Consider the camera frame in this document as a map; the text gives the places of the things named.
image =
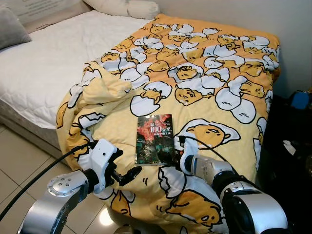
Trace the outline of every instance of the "bed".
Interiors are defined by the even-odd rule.
[[[32,42],[1,51],[0,121],[44,150],[58,157],[59,149],[105,138],[124,151],[116,164],[125,174],[134,167],[137,117],[172,114],[180,156],[217,158],[179,138],[195,137],[255,180],[279,74],[275,36],[163,14],[150,22],[97,11],[30,36]],[[67,163],[86,169],[91,152],[82,149]],[[143,167],[129,184],[115,183],[98,197],[167,233],[227,232],[212,188],[174,167]]]

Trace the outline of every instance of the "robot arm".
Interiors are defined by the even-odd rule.
[[[236,174],[228,162],[196,155],[187,156],[182,163],[185,173],[204,179],[214,189],[230,233],[289,233],[286,215],[278,202]]]
[[[74,171],[53,178],[43,197],[38,199],[28,211],[18,234],[60,234],[71,212],[79,202],[94,192],[102,192],[114,180],[120,186],[129,183],[142,170],[134,167],[126,175],[115,171],[113,161],[122,155],[122,150],[101,139],[94,147],[90,157],[90,169]]]

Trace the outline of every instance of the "gray pillow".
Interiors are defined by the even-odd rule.
[[[30,36],[14,13],[7,7],[0,7],[0,49],[30,41]]]

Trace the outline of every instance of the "white pillow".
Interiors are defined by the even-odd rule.
[[[157,3],[143,0],[83,0],[99,12],[151,20],[160,13]]]
[[[160,13],[159,5],[153,1],[130,0],[128,13],[131,17],[152,20]]]
[[[113,16],[129,16],[128,0],[83,0],[99,12]]]

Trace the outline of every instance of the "blue object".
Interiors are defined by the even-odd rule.
[[[298,110],[305,110],[310,102],[310,94],[308,92],[298,91],[292,98],[291,107]]]

